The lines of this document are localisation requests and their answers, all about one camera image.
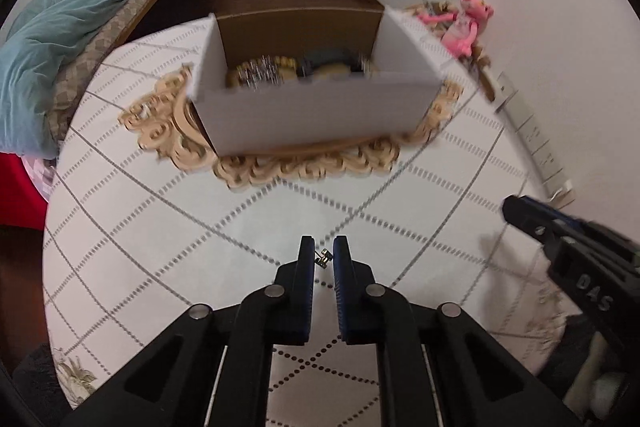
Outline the white patterned tablecloth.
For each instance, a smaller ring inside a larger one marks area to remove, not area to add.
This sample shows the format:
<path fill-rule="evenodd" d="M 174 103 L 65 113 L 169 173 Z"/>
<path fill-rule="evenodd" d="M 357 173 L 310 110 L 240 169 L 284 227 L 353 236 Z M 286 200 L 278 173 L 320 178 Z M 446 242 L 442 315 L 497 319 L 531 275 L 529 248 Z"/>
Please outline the white patterned tablecloth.
<path fill-rule="evenodd" d="M 454 118 L 390 170 L 233 190 L 142 150 L 118 120 L 160 77 L 195 62 L 206 20 L 114 50 L 70 125 L 43 241 L 43 296 L 56 375 L 79 405 L 192 303 L 223 308 L 270 283 L 300 239 L 338 234 L 414 303 L 459 303 L 538 371 L 574 306 L 538 245 L 502 221 L 511 194 L 540 197 L 518 143 L 458 64 Z"/>

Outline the white cardboard box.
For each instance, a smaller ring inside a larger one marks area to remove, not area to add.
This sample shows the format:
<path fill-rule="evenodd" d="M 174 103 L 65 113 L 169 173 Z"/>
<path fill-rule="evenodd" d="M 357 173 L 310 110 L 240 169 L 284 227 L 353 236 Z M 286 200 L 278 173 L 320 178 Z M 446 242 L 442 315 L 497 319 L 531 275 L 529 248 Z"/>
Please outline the white cardboard box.
<path fill-rule="evenodd" d="M 444 84 L 442 68 L 392 9 L 268 10 L 205 20 L 188 93 L 220 156 L 413 132 Z M 296 76 L 308 52 L 359 53 Z"/>

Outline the pink panther plush toy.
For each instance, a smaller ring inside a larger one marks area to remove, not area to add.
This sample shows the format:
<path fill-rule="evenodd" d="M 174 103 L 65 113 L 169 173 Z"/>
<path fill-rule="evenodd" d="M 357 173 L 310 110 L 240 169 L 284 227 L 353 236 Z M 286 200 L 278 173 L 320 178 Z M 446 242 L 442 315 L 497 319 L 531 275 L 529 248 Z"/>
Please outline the pink panther plush toy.
<path fill-rule="evenodd" d="M 430 14 L 427 9 L 420 9 L 416 18 L 425 25 L 447 23 L 440 43 L 454 58 L 460 58 L 472 55 L 472 47 L 494 13 L 494 8 L 485 0 L 460 0 L 452 11 Z"/>

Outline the black clip object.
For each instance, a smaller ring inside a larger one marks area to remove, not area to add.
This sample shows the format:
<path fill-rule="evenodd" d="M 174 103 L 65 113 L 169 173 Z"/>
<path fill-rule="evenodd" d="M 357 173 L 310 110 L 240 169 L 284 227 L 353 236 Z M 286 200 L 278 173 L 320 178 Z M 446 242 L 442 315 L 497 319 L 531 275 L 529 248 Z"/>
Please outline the black clip object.
<path fill-rule="evenodd" d="M 321 67 L 328 65 L 343 65 L 349 72 L 363 72 L 362 57 L 359 53 L 343 48 L 320 49 L 306 53 L 298 62 L 296 76 L 309 77 Z"/>

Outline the red cloth under bed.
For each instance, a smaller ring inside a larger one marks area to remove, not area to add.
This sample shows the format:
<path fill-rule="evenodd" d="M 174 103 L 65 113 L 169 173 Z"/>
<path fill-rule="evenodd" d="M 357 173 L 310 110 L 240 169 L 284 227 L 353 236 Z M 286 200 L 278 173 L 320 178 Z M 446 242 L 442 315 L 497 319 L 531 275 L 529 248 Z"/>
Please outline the red cloth under bed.
<path fill-rule="evenodd" d="M 25 170 L 21 158 L 1 154 L 0 225 L 44 230 L 48 203 Z"/>

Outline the bed with checkered mattress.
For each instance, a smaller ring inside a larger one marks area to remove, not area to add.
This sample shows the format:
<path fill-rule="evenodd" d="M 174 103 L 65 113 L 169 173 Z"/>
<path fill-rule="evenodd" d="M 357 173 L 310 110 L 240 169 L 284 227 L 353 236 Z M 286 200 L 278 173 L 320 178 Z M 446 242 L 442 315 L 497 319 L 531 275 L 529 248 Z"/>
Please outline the bed with checkered mattress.
<path fill-rule="evenodd" d="M 157 0 L 127 0 L 81 54 L 55 77 L 53 104 L 47 123 L 55 143 L 65 139 L 82 95 L 105 57 L 121 46 Z"/>

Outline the teal blue duvet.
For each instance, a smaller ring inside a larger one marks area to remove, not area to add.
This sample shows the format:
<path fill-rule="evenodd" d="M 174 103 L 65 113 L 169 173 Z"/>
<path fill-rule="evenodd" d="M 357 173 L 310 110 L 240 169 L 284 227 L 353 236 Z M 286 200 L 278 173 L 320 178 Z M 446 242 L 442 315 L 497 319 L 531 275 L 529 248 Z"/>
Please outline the teal blue duvet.
<path fill-rule="evenodd" d="M 47 116 L 55 77 L 127 0 L 32 0 L 1 47 L 1 150 L 58 157 Z"/>

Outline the white wall socket strip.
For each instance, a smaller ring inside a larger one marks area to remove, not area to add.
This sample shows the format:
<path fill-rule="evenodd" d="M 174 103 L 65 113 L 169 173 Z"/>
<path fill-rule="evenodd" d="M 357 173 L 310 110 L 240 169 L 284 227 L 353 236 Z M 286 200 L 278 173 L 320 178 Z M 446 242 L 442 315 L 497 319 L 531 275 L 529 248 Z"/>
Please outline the white wall socket strip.
<path fill-rule="evenodd" d="M 563 161 L 555 152 L 547 132 L 526 102 L 521 91 L 502 72 L 494 80 L 497 114 L 509 125 L 526 157 L 527 165 L 535 173 L 544 197 L 555 209 L 574 202 L 575 191 L 564 169 Z"/>

